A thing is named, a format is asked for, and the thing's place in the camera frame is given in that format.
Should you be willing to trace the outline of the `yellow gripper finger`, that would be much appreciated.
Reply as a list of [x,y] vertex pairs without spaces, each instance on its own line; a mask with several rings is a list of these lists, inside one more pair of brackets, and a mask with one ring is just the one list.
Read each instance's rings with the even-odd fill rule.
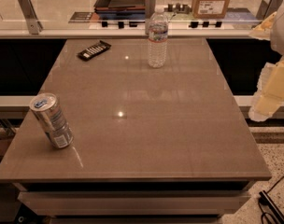
[[259,40],[274,41],[276,35],[276,18],[277,12],[275,11],[264,19],[260,24],[255,26],[250,32],[249,36]]
[[284,103],[284,57],[276,64],[266,63],[259,76],[248,116],[261,122],[271,118]]

